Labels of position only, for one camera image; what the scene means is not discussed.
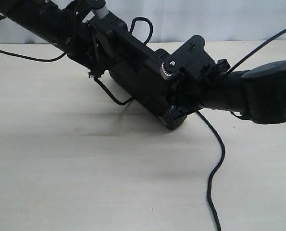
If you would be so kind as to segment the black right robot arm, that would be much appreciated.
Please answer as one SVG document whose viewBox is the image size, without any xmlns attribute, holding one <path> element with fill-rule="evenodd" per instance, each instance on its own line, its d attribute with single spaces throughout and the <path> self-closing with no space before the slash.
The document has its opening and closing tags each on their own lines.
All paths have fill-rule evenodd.
<svg viewBox="0 0 286 231">
<path fill-rule="evenodd" d="M 239 119 L 257 124 L 286 122 L 286 60 L 230 74 L 208 65 L 181 76 L 173 104 L 161 116 L 167 126 L 203 108 L 238 112 Z"/>
</svg>

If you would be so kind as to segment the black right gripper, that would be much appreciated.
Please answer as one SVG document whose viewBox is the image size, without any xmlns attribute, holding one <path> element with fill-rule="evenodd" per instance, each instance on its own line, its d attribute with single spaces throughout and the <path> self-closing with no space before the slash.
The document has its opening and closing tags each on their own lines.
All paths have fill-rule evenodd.
<svg viewBox="0 0 286 231">
<path fill-rule="evenodd" d="M 167 61 L 166 77 L 172 84 L 166 96 L 169 110 L 158 119 L 164 125 L 181 125 L 187 118 L 184 111 L 202 108 L 230 111 L 225 78 L 229 67 L 227 60 Z"/>
</svg>

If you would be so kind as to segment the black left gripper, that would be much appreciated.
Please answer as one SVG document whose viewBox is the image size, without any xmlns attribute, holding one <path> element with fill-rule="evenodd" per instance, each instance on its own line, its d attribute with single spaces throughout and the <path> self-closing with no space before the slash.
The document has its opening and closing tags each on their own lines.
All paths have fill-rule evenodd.
<svg viewBox="0 0 286 231">
<path fill-rule="evenodd" d="M 65 31 L 74 39 L 68 57 L 91 72 L 112 72 L 119 65 L 119 38 L 115 32 L 118 27 L 119 18 L 115 14 L 102 19 L 94 16 L 86 22 L 70 16 Z"/>
</svg>

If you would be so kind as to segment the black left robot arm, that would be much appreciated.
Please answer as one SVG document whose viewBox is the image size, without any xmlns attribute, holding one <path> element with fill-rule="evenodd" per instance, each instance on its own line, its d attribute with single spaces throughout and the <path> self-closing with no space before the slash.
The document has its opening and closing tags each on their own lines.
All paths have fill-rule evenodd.
<svg viewBox="0 0 286 231">
<path fill-rule="evenodd" d="M 8 18 L 62 51 L 56 58 L 37 62 L 55 62 L 65 56 L 101 74 L 114 60 L 96 40 L 95 23 L 106 8 L 104 0 L 74 0 L 64 9 L 51 0 L 0 0 L 0 20 Z"/>
</svg>

